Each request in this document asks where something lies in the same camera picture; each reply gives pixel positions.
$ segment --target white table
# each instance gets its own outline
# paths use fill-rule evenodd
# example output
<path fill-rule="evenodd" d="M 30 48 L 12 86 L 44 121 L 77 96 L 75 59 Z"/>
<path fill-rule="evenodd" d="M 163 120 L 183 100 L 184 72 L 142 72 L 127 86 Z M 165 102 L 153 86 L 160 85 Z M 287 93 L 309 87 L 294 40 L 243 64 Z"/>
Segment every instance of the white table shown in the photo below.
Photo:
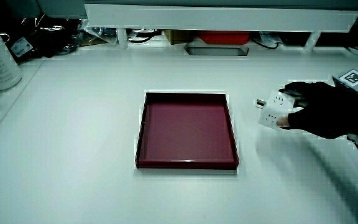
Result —
<path fill-rule="evenodd" d="M 257 124 L 257 98 L 352 68 L 344 49 L 249 44 L 190 57 L 166 40 L 47 58 L 0 124 L 0 223 L 358 223 L 358 153 L 345 139 Z M 224 90 L 240 165 L 137 170 L 147 90 Z"/>

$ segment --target square tray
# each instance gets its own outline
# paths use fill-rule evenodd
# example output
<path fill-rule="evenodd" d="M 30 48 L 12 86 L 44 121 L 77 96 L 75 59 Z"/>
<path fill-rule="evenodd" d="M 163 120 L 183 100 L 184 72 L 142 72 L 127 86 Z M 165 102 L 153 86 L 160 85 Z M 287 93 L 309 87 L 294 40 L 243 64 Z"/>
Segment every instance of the square tray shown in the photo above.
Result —
<path fill-rule="evenodd" d="M 137 168 L 236 170 L 226 95 L 146 93 L 135 163 Z"/>

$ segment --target red container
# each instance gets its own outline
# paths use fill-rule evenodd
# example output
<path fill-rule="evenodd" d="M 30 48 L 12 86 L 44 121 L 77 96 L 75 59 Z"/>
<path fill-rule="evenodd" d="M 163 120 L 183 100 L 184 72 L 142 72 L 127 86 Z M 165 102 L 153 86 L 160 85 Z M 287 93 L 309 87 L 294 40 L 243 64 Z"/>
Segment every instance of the red container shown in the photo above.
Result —
<path fill-rule="evenodd" d="M 198 31 L 198 37 L 207 44 L 246 44 L 249 41 L 247 31 Z"/>
<path fill-rule="evenodd" d="M 225 94 L 146 93 L 135 163 L 137 168 L 236 170 Z"/>

